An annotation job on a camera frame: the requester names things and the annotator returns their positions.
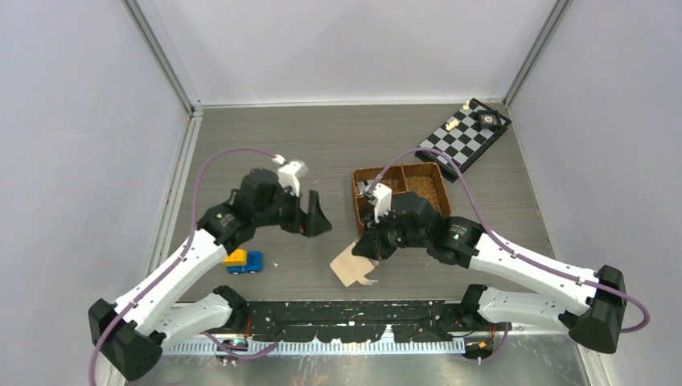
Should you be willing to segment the blue yellow toy car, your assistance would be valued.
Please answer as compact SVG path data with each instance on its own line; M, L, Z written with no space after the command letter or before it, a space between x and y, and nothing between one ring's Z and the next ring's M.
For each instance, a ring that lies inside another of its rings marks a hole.
M236 249L224 258L223 265L233 275L259 273L264 268L264 255L257 250Z

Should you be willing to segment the black white chessboard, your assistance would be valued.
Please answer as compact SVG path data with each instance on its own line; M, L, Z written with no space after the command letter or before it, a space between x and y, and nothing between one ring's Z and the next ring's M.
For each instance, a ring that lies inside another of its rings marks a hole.
M465 172L507 131L512 123L511 119L491 106L475 98L469 101L469 110L463 110L461 107L453 113L418 145L421 150L416 152L416 157L423 162L436 162L441 169L442 176L452 183L458 179L458 175L448 161L454 161L460 172ZM477 122L477 112L484 109L495 110L500 114L503 125L496 131L480 128ZM445 126L452 120L458 120L459 125L448 132Z

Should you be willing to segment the woven wicker divided basket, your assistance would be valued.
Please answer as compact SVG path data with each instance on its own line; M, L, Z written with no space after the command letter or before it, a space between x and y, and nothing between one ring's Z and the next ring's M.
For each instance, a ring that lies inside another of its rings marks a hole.
M356 183L374 180L382 169L383 167L369 167L357 169L351 173L351 189L354 196L353 207L357 236L364 234L363 218L368 213L373 213L373 206L367 199L357 195ZM441 215L449 216L452 213L441 169L436 162L392 166L380 182L392 189L393 202L396 201L398 196L407 192L413 192L423 199L427 199L432 207L438 210Z

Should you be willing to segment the small black square box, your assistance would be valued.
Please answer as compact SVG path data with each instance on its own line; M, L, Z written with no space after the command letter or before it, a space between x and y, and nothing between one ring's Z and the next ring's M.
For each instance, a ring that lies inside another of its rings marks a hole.
M477 122L481 129L496 131L503 125L500 114L495 110L479 110L477 112Z

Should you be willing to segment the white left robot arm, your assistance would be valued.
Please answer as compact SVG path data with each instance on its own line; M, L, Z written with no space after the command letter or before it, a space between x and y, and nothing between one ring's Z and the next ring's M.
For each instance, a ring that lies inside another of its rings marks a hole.
M278 226L305 237L332 229L310 191L309 208L300 205L299 179L307 172L301 161L276 171L249 172L232 197L208 208L193 221L188 238L140 284L114 302L99 299L88 310L91 337L98 351L128 381L142 378L164 349L205 331L240 331L249 304L226 285L183 310L171 307L209 269L251 240L258 228Z

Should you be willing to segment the beige leather card holder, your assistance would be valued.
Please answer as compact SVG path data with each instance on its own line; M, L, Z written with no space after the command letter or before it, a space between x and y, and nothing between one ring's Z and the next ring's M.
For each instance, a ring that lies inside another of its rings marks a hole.
M370 286L375 285L376 279L368 279L366 275L372 272L378 263L366 257L356 256L352 249L356 240L349 244L331 263L330 268L345 287L355 283Z

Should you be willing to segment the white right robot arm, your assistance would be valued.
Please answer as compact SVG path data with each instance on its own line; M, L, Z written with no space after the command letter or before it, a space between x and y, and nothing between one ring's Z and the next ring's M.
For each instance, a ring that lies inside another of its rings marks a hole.
M515 293L469 285L458 311L470 330L522 323L566 333L593 351L617 350L627 300L621 296L624 276L614 267L594 271L563 265L473 220L444 216L414 193L399 195L384 213L367 215L352 253L384 261L399 248L420 248L442 264L491 273L527 288Z

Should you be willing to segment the aluminium frame rail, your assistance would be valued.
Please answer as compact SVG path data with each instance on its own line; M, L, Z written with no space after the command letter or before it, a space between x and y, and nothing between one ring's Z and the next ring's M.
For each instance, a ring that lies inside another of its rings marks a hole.
M186 118L181 130L179 146L171 163L172 169L168 187L163 191L162 211L155 228L154 242L151 245L150 258L145 270L146 273L152 273L166 260L170 253L172 236L177 224L191 159L203 120L203 104L195 92L191 90L191 82L181 79L184 70L181 68L180 60L171 58L173 54L170 44L162 42L160 36L165 33L165 28L155 5L151 2L129 0L123 1L122 5L174 92Z

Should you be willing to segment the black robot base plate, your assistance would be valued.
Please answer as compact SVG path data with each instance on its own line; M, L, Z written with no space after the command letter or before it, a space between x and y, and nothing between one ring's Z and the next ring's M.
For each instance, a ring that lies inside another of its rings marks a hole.
M374 343L390 331L396 343L429 343L505 330L512 325L466 316L456 301L251 301L249 317L239 327L209 333L248 335L257 342Z

